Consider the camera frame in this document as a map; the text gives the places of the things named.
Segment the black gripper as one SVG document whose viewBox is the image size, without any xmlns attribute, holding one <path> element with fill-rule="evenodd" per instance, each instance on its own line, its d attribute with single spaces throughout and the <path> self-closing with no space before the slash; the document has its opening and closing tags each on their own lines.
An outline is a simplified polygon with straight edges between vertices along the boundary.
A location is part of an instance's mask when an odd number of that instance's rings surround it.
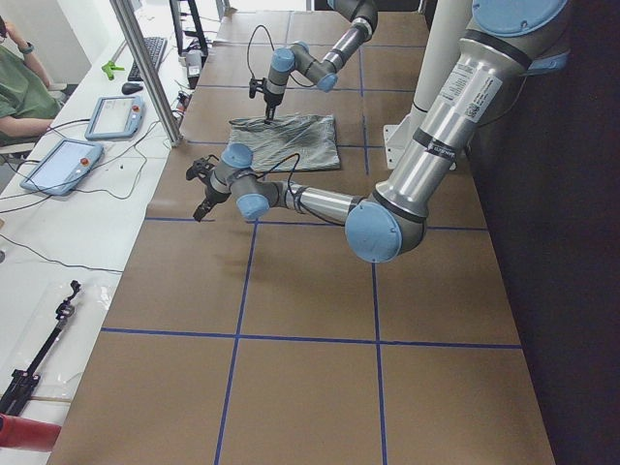
<svg viewBox="0 0 620 465">
<path fill-rule="evenodd" d="M 264 113 L 265 124 L 271 124 L 274 121 L 276 108 L 282 104 L 283 97 L 283 92 L 275 92 L 267 88 L 263 90 L 263 99 L 266 103 Z"/>
<path fill-rule="evenodd" d="M 202 181 L 205 185 L 205 197 L 193 213 L 196 222 L 201 222 L 213 206 L 226 202 L 231 196 L 228 185 L 219 179 L 216 167 L 210 168 Z"/>
</svg>

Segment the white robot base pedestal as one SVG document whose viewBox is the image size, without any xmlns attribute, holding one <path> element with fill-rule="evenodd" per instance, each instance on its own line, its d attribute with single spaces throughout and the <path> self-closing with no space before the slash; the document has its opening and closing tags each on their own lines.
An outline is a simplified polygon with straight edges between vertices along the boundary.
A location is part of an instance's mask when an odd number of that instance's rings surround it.
<svg viewBox="0 0 620 465">
<path fill-rule="evenodd" d="M 458 59 L 458 39 L 471 19 L 471 1 L 421 1 L 418 12 L 424 17 L 429 36 L 418 75 L 412 106 L 398 125 L 384 127 L 387 167 L 393 170 L 405 152 L 439 90 L 451 66 Z"/>
</svg>

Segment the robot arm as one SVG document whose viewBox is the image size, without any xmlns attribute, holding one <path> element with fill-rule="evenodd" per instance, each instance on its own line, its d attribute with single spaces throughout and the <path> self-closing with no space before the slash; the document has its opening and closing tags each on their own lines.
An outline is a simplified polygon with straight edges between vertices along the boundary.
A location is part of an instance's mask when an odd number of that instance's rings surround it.
<svg viewBox="0 0 620 465">
<path fill-rule="evenodd" d="M 323 92 L 330 92 L 338 80 L 338 73 L 351 56 L 370 41 L 378 25 L 378 10 L 374 1 L 334 0 L 327 4 L 350 22 L 348 30 L 321 59 L 310 53 L 303 41 L 274 49 L 266 77 L 250 79 L 249 96 L 257 92 L 265 101 L 264 122 L 270 124 L 275 111 L 282 104 L 289 78 L 293 72 L 300 73 Z"/>
<path fill-rule="evenodd" d="M 220 157 L 201 158 L 188 179 L 204 185 L 194 217 L 234 199 L 241 215 L 259 219 L 282 207 L 342 226 L 351 249 L 384 263 L 417 247 L 426 231 L 427 204 L 489 106 L 510 79 L 563 68 L 569 52 L 569 1 L 476 1 L 459 40 L 459 56 L 429 111 L 411 127 L 388 179 L 356 197 L 291 181 L 264 181 L 241 143 Z"/>
</svg>

